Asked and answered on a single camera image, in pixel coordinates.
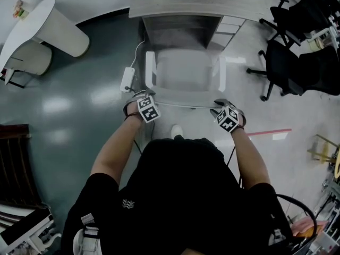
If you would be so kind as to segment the person in black shirt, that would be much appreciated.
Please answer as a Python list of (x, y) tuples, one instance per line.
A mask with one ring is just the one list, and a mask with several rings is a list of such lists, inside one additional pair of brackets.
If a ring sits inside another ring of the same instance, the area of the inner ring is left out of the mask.
[(73, 255), (89, 214), (103, 255), (276, 255), (274, 234), (292, 238), (274, 188), (241, 189), (206, 139), (150, 142), (122, 189), (106, 174), (91, 175), (65, 222), (62, 255)]

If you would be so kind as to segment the person's left forearm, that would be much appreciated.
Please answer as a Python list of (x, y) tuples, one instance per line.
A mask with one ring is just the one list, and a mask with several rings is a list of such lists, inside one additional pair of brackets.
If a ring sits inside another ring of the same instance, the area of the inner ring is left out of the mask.
[(91, 169), (91, 175), (106, 174), (120, 183), (135, 137), (142, 126), (138, 112), (129, 114), (100, 150)]

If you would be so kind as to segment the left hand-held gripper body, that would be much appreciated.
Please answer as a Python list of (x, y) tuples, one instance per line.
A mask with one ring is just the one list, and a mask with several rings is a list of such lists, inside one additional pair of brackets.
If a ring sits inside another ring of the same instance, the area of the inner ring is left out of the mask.
[(129, 116), (128, 105), (132, 102), (137, 103), (137, 115), (140, 115), (146, 123), (150, 123), (161, 117), (161, 113), (154, 101), (154, 96), (146, 96), (145, 98), (133, 98), (133, 95), (125, 103), (125, 106), (123, 108), (123, 112), (126, 117)]

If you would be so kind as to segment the person's white shoe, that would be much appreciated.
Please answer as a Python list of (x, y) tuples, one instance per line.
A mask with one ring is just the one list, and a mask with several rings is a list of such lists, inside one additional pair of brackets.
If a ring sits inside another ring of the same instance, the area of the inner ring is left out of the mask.
[(171, 138), (172, 139), (183, 138), (183, 130), (178, 124), (175, 124), (175, 125), (172, 126)]

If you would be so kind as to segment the white power strip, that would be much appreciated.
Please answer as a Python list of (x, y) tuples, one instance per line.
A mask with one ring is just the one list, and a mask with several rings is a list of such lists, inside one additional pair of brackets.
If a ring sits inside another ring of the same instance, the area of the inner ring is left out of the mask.
[(132, 82), (134, 79), (135, 69), (132, 67), (126, 67), (123, 73), (120, 91), (127, 93), (132, 91)]

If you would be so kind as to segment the white curved bar table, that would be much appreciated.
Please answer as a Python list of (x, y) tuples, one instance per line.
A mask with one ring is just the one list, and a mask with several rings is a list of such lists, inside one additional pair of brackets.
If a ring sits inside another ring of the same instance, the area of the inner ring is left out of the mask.
[(41, 1), (24, 19), (16, 23), (0, 52), (3, 68), (42, 75), (51, 62), (52, 51), (42, 41), (71, 55), (84, 55), (89, 37), (55, 8), (56, 0)]

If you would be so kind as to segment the grey wooden desk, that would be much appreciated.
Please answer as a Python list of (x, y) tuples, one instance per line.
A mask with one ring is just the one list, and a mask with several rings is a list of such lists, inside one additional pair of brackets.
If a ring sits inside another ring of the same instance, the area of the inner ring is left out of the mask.
[(155, 49), (224, 50), (246, 20), (268, 14), (264, 0), (131, 0)]

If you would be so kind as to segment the yellow wooden frame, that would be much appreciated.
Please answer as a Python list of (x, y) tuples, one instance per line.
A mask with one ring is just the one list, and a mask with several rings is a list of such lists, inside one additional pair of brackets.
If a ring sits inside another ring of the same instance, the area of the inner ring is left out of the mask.
[[(340, 143), (332, 142), (319, 134), (316, 134), (315, 137), (317, 138), (316, 142), (319, 140), (324, 142), (321, 147), (321, 152), (317, 152), (319, 148), (318, 143), (311, 149), (308, 149), (307, 152), (311, 154), (313, 160), (320, 161), (321, 164), (334, 164), (334, 178), (340, 178)], [(329, 155), (329, 146), (333, 146), (336, 149), (333, 155)]]

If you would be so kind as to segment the black mesh office chair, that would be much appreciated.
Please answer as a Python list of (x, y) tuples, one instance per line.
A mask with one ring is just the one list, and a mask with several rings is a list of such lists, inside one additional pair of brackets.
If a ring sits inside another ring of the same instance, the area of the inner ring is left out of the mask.
[(273, 36), (281, 36), (287, 48), (293, 44), (301, 45), (313, 31), (321, 32), (332, 26), (330, 21), (331, 10), (324, 0), (300, 0), (288, 9), (283, 8), (289, 0), (279, 0), (278, 6), (270, 8), (274, 22), (271, 23), (263, 18), (261, 24), (267, 24), (276, 31)]
[(295, 55), (281, 43), (271, 40), (267, 50), (260, 50), (266, 62), (264, 71), (248, 68), (248, 74), (260, 74), (269, 80), (267, 94), (260, 96), (262, 101), (270, 97), (273, 86), (282, 89), (280, 95), (303, 95), (306, 91), (319, 91), (331, 96), (340, 95), (340, 48), (327, 46), (312, 53)]

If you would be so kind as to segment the person's right forearm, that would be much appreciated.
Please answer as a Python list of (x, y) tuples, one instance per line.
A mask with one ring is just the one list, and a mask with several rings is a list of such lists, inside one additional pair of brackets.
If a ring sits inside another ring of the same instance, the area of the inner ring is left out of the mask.
[(244, 188), (250, 189), (260, 183), (270, 184), (265, 162), (246, 132), (242, 128), (236, 128), (231, 136)]

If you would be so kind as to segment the grey and white chair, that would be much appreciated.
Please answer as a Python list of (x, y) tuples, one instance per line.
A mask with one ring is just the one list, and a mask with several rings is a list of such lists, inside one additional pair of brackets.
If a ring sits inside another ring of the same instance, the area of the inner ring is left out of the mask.
[(159, 105), (220, 108), (215, 101), (226, 98), (226, 57), (193, 49), (147, 51), (145, 84)]

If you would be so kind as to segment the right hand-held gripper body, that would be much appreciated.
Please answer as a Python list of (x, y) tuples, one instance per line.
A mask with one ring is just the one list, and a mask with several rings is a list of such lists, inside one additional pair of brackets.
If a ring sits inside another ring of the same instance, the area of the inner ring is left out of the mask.
[(226, 107), (220, 106), (219, 115), (215, 118), (215, 122), (226, 132), (232, 133), (235, 129), (244, 129), (246, 118), (242, 110), (227, 101)]

